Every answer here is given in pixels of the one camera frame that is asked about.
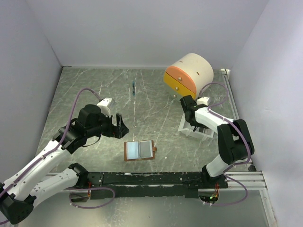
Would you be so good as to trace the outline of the white plastic card tray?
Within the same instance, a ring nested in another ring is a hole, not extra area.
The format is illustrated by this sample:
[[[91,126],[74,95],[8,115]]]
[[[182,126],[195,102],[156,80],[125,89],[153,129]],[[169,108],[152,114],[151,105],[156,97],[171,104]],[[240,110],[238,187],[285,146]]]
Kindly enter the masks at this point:
[[[182,115],[178,132],[181,132],[186,137],[193,137],[201,141],[206,141],[208,139],[212,139],[214,136],[214,132],[209,128],[197,128],[194,131],[194,126],[190,126],[190,124],[185,120],[185,115]]]

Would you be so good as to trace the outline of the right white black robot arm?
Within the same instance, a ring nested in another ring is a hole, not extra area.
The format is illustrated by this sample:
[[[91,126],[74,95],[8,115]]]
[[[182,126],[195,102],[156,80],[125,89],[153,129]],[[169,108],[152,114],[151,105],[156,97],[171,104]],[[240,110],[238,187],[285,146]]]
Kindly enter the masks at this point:
[[[180,99],[184,120],[190,125],[189,133],[199,129],[211,130],[217,134],[219,154],[212,162],[203,167],[201,184],[211,188],[217,183],[217,177],[224,174],[233,165],[242,165],[250,161],[255,149],[246,122],[233,120],[210,109],[205,104],[197,104],[191,95]]]

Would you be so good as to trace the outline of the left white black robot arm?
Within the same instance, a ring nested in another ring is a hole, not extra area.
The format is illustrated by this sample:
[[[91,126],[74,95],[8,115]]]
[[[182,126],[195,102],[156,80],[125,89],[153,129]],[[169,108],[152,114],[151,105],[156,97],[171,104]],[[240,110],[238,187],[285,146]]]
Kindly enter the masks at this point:
[[[88,171],[80,164],[69,165],[58,176],[46,181],[46,176],[58,163],[84,147],[87,140],[101,136],[121,139],[129,129],[121,114],[116,114],[116,125],[112,115],[102,113],[103,108],[88,104],[78,117],[70,119],[60,128],[47,146],[23,169],[0,185],[0,211],[11,224],[27,218],[40,202],[66,188],[83,189],[88,185]]]

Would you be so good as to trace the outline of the brown leather card holder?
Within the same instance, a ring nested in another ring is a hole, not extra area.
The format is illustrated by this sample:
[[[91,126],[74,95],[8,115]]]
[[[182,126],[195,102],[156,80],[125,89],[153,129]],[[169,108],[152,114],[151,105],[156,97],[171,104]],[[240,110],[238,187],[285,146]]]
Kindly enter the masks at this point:
[[[124,142],[124,161],[155,159],[156,152],[153,140]]]

